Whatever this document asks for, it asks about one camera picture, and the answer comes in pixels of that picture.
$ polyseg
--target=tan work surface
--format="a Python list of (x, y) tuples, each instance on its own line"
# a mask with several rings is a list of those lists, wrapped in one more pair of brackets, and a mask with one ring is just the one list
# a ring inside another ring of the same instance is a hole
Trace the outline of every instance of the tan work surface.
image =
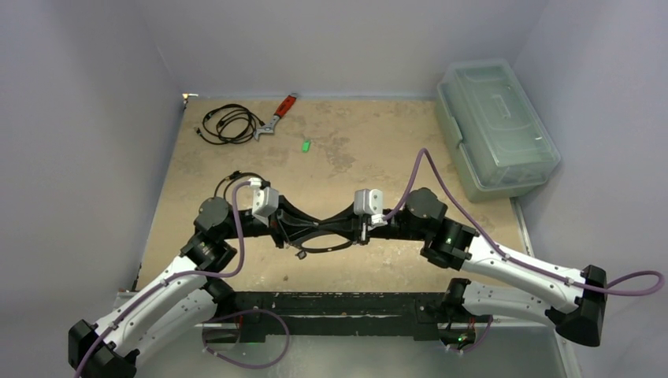
[[(524, 250), (509, 200), (477, 204), (466, 200), (436, 122), (433, 102), (298, 99), (276, 126), (275, 135), (262, 135), (259, 142), (241, 145), (212, 146), (202, 141), (194, 127), (201, 124), (204, 114), (231, 102), (246, 106), (264, 122), (280, 104), (224, 99), (188, 103), (148, 239), (139, 288), (178, 255), (192, 236), (199, 205), (232, 171), (262, 175), (293, 205), (322, 219), (349, 206), (354, 191), (363, 188), (381, 189), (384, 207), (394, 207), (422, 147), (429, 149), (453, 195), (492, 237)], [(218, 118), (210, 121), (212, 127)], [(226, 135), (239, 130), (238, 126), (230, 128)], [(306, 153), (302, 152), (305, 139), (311, 141)], [(415, 182), (414, 188), (419, 187), (430, 188), (448, 204), (448, 217), (469, 223), (446, 199), (426, 160)], [(247, 209), (251, 191), (244, 188), (242, 192), (239, 207)], [(299, 260), (295, 248), (277, 249), (268, 236), (245, 240), (243, 270), (227, 280), (237, 291), (445, 291), (453, 277), (494, 283), (429, 264), (419, 254), (419, 242), (372, 239), (367, 246), (309, 254)], [(339, 242), (328, 241), (329, 245)], [(238, 246), (236, 240), (229, 242)], [(326, 245), (314, 240), (309, 246)], [(226, 271), (236, 264), (237, 258)]]

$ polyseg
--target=gray wall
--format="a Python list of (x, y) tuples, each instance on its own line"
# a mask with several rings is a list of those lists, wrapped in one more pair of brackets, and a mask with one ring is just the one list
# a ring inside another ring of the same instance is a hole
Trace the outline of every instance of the gray wall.
[(204, 95), (431, 95), (450, 61), (513, 62), (547, 0), (139, 0)]
[(0, 9), (0, 375), (70, 376), (67, 329), (133, 281), (182, 100), (135, 2)]
[[(668, 272), (666, 18), (663, 0), (551, 0), (520, 53), (515, 71), (563, 159), (521, 202), (537, 256), (610, 278)], [(577, 348), (584, 376), (666, 376), (668, 291), (608, 301), (603, 345)]]

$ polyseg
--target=adjustable wrench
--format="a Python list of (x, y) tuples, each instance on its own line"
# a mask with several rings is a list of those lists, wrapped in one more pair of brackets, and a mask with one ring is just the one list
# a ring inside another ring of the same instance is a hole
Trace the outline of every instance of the adjustable wrench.
[(289, 96), (283, 100), (283, 102), (278, 106), (278, 109), (276, 109), (276, 112), (273, 114), (273, 117), (271, 121), (268, 124), (265, 124), (264, 126), (260, 126), (259, 128), (255, 129), (255, 132), (253, 133), (253, 137), (255, 140), (260, 140), (260, 134), (273, 134), (274, 133), (274, 128), (276, 127), (276, 124), (278, 121), (283, 118), (285, 113), (288, 112), (288, 110), (292, 107), (292, 104), (295, 103), (297, 100), (297, 94), (292, 93)]

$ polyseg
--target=clear plastic container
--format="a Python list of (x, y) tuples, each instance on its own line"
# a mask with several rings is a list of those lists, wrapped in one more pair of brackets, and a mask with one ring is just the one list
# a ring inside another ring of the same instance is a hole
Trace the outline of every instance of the clear plastic container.
[(454, 118), (443, 120), (441, 114), (441, 125), (458, 128), (446, 137), (461, 133), (454, 147), (463, 150), (480, 190), (529, 191), (547, 181), (559, 152), (505, 60), (454, 63), (437, 91), (437, 107), (449, 108), (438, 112)]

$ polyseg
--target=container lid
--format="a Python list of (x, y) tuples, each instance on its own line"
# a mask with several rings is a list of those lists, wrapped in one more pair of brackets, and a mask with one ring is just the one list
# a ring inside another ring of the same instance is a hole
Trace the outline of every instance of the container lid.
[(559, 152), (507, 62), (455, 65), (452, 73), (473, 117), (474, 124), (467, 126), (479, 129), (497, 167), (559, 161)]

